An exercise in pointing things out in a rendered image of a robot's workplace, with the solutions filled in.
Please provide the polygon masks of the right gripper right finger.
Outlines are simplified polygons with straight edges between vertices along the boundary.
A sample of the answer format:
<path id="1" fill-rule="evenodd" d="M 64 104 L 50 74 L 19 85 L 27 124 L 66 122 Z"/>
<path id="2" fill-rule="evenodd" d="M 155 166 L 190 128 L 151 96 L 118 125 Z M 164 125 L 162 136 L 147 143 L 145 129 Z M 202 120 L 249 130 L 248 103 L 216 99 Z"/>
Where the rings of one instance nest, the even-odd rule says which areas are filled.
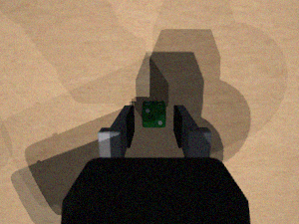
<path id="1" fill-rule="evenodd" d="M 184 105 L 174 105 L 173 132 L 184 157 L 210 157 L 211 131 L 198 127 Z"/>

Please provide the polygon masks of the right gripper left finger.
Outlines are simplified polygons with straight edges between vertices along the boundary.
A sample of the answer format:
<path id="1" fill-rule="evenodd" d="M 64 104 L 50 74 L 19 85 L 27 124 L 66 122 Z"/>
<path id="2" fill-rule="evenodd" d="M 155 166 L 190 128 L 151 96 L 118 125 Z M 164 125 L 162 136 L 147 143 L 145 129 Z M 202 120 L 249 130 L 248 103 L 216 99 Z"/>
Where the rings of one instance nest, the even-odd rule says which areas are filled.
<path id="1" fill-rule="evenodd" d="M 102 127 L 98 132 L 100 157 L 125 157 L 134 132 L 134 106 L 124 106 L 111 127 Z"/>

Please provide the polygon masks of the green die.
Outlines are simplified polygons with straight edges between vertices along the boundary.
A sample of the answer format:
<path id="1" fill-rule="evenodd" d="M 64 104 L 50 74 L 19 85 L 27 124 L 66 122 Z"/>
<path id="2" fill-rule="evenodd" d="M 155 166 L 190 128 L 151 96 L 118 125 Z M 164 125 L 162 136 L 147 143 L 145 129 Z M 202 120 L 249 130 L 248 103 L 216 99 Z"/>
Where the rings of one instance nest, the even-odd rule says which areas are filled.
<path id="1" fill-rule="evenodd" d="M 144 101 L 142 117 L 143 127 L 165 127 L 165 102 Z"/>

